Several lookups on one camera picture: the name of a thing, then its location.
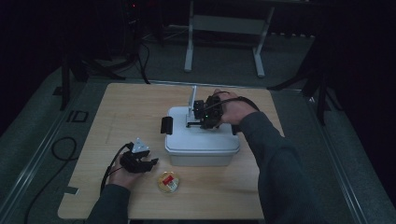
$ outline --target white object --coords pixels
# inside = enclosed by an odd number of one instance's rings
[[[144,144],[140,138],[136,138],[136,141],[134,141],[134,147],[132,148],[133,153],[137,152],[142,152],[142,151],[147,151],[149,150],[149,147]]]
[[[239,151],[239,138],[233,135],[230,124],[204,130],[200,126],[186,127],[188,106],[169,109],[173,118],[173,133],[165,137],[172,165],[175,166],[226,166]]]

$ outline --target sleeve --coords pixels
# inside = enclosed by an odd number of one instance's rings
[[[260,170],[259,196],[267,224],[327,223],[293,144],[262,113],[239,124]]]
[[[131,191],[124,187],[112,184],[106,185],[86,223],[127,223],[130,195]]]

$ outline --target black device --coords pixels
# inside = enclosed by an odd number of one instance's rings
[[[194,101],[193,112],[195,119],[200,122],[192,124],[200,124],[203,129],[212,129],[219,124],[223,115],[221,100],[217,95],[211,95],[207,97],[206,102]]]
[[[201,125],[202,129],[218,128],[221,116],[223,115],[222,104],[230,101],[243,101],[260,111],[260,109],[246,97],[238,96],[221,101],[217,96],[218,93],[219,92],[209,95],[205,102],[203,100],[194,101],[193,112],[195,119],[198,119],[199,122],[188,122],[187,127],[190,127],[190,125]],[[240,132],[237,125],[232,125],[232,131],[233,134]]]
[[[141,147],[136,147],[136,144],[133,142],[130,142],[128,144],[125,144],[120,150],[117,152],[117,154],[114,156],[113,161],[110,163],[109,166],[107,166],[105,175],[103,176],[102,179],[102,184],[100,188],[100,192],[102,193],[103,189],[105,188],[105,184],[107,181],[107,178],[113,173],[116,172],[117,170],[111,171],[111,167],[113,166],[114,162],[116,161],[117,157],[120,155],[120,153],[125,149],[128,148],[129,150],[124,152],[120,158],[120,165],[122,168],[127,170],[129,173],[145,173],[145,172],[150,172],[152,167],[157,164],[158,158],[153,159],[151,161],[142,161],[143,158],[147,157],[149,155],[149,150],[147,150],[147,147],[144,148],[143,150],[140,150]]]

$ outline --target person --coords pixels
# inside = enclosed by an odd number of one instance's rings
[[[221,101],[237,97],[219,89],[214,95]],[[222,108],[219,125],[239,125],[259,167],[258,191],[265,223],[327,223],[295,146],[248,103],[230,101]],[[116,161],[114,169],[118,168],[120,162]],[[112,174],[87,223],[126,223],[130,190],[139,176],[124,169]]]

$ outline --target wooden table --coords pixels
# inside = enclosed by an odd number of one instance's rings
[[[198,87],[195,100],[205,100],[215,87]],[[282,132],[271,94],[267,90],[221,88],[256,103]],[[58,210],[61,218],[86,218],[99,198],[103,174],[116,152],[139,137],[160,158],[150,173],[134,186],[129,217],[136,219],[263,219],[257,181],[259,170],[245,137],[239,133],[240,151],[224,167],[178,167],[170,164],[160,133],[161,119],[172,106],[187,105],[191,86],[108,85],[69,187]],[[157,179],[176,172],[179,187],[162,193]]]

